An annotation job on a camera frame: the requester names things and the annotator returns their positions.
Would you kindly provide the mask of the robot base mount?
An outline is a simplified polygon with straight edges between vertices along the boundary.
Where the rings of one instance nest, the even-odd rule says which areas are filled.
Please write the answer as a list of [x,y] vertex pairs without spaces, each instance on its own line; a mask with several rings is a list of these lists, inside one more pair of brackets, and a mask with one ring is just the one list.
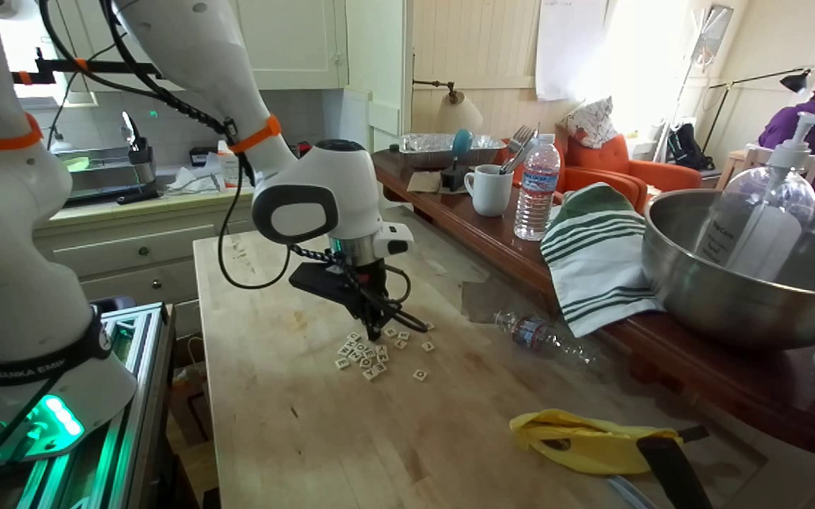
[[148,509],[156,501],[168,310],[159,301],[108,310],[101,327],[132,395],[108,419],[84,422],[63,385],[35,392],[0,444],[0,509]]

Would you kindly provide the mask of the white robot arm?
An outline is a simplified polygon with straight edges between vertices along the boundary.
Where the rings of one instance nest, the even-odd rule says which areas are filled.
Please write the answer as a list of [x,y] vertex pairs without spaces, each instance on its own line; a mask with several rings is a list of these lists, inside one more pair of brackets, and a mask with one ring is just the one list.
[[[353,140],[288,149],[250,70],[230,0],[104,0],[104,10],[128,21],[169,81],[222,115],[239,161],[258,170],[253,221],[264,236],[297,246],[326,235],[350,269],[377,269],[407,249],[411,231],[377,210],[369,149]],[[36,454],[70,450],[137,392],[79,277],[35,243],[35,228],[69,195],[70,176],[21,108],[0,41],[0,441],[39,409],[52,423],[32,441]]]

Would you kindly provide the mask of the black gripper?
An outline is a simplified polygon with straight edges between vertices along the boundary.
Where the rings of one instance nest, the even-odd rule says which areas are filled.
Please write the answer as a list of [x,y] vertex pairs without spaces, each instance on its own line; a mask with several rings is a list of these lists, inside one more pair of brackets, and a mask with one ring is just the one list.
[[333,262],[301,262],[288,282],[314,296],[340,301],[350,316],[362,318],[372,341],[380,341],[384,314],[384,272],[372,266],[333,266]]

